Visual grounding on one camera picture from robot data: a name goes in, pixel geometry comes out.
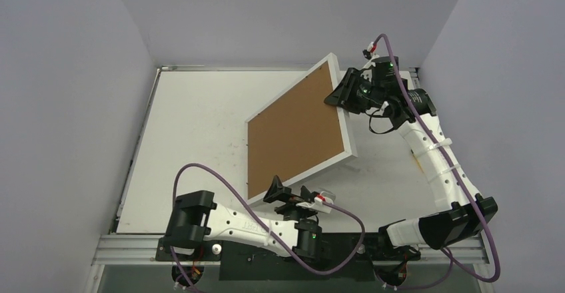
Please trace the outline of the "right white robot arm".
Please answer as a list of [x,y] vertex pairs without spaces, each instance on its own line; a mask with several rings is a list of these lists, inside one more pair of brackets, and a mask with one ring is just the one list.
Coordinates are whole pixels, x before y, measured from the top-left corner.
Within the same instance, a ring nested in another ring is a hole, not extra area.
[[386,259],[395,258],[403,246],[425,244],[440,250],[476,236],[498,211],[496,201],[482,196],[465,175],[428,93],[409,89],[406,79],[396,78],[395,62],[397,59],[377,57],[363,69],[348,68],[324,100],[354,114],[374,109],[371,119],[389,119],[391,131],[409,145],[432,189],[435,213],[379,229],[382,236],[376,249]]

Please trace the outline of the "white picture frame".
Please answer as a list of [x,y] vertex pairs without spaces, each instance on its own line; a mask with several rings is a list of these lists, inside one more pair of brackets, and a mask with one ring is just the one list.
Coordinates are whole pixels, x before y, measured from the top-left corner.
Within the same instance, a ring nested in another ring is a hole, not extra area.
[[259,205],[271,180],[294,187],[357,158],[350,115],[325,99],[342,73],[328,54],[247,120],[247,202]]

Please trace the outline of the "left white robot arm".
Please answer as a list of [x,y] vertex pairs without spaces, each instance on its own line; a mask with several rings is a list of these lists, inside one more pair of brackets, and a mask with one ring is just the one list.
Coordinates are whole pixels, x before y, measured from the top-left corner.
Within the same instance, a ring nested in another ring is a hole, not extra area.
[[216,203],[214,196],[213,192],[200,190],[176,197],[161,238],[165,252],[173,249],[182,260],[190,260],[197,255],[201,243],[222,240],[263,248],[283,258],[295,254],[306,262],[321,259],[322,228],[314,216],[330,212],[325,202],[334,201],[333,193],[311,192],[302,186],[300,194],[293,194],[275,176],[263,200],[282,202],[275,212],[283,215],[283,220],[254,219],[248,212]]

